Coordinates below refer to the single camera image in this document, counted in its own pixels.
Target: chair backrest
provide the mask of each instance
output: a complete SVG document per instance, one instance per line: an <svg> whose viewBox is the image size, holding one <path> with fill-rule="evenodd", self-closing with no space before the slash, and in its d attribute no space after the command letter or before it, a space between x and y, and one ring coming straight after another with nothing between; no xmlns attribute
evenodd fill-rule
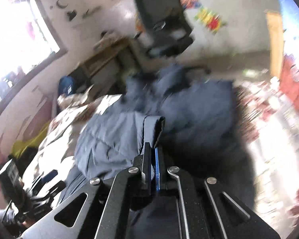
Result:
<svg viewBox="0 0 299 239"><path fill-rule="evenodd" d="M146 32L154 39L169 37L177 29L183 29L185 36L192 32L180 0L135 0L135 3Z"/></svg>

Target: chair seat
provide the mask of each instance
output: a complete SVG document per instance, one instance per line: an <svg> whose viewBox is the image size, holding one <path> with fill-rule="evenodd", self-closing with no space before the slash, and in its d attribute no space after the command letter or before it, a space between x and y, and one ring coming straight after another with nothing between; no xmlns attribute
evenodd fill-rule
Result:
<svg viewBox="0 0 299 239"><path fill-rule="evenodd" d="M193 43L193 41L194 40L190 36L186 36L171 43L154 45L148 49L147 55L150 58L176 56L183 53Z"/></svg>

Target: office chair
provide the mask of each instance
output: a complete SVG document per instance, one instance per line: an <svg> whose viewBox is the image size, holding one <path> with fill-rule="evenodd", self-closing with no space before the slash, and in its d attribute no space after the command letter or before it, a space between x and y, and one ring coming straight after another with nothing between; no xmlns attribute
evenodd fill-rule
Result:
<svg viewBox="0 0 299 239"><path fill-rule="evenodd" d="M150 58L176 56L192 43L180 0L135 0L146 33L154 42L147 50Z"/></svg>

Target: window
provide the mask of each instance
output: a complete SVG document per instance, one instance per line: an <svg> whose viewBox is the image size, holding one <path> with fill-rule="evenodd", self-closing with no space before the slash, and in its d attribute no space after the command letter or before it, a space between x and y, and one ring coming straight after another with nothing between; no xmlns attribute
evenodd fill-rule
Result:
<svg viewBox="0 0 299 239"><path fill-rule="evenodd" d="M0 101L59 50L35 0L0 0Z"/></svg>

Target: silver screw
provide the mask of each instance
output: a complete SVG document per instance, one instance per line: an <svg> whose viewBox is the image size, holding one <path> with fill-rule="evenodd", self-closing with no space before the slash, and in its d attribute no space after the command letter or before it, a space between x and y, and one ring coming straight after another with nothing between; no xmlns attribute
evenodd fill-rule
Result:
<svg viewBox="0 0 299 239"><path fill-rule="evenodd" d="M91 185L98 185L98 184L100 184L100 182L101 182L101 179L98 178L98 177L94 177L94 178L90 179L90 184Z"/></svg>
<svg viewBox="0 0 299 239"><path fill-rule="evenodd" d="M209 184L215 184L217 182L217 179L214 177L207 178L207 183Z"/></svg>
<svg viewBox="0 0 299 239"><path fill-rule="evenodd" d="M172 166L169 168L169 171L172 173L178 173L179 172L179 168L177 166Z"/></svg>
<svg viewBox="0 0 299 239"><path fill-rule="evenodd" d="M137 173L138 172L138 168L137 167L131 167L130 169L128 169L129 173Z"/></svg>

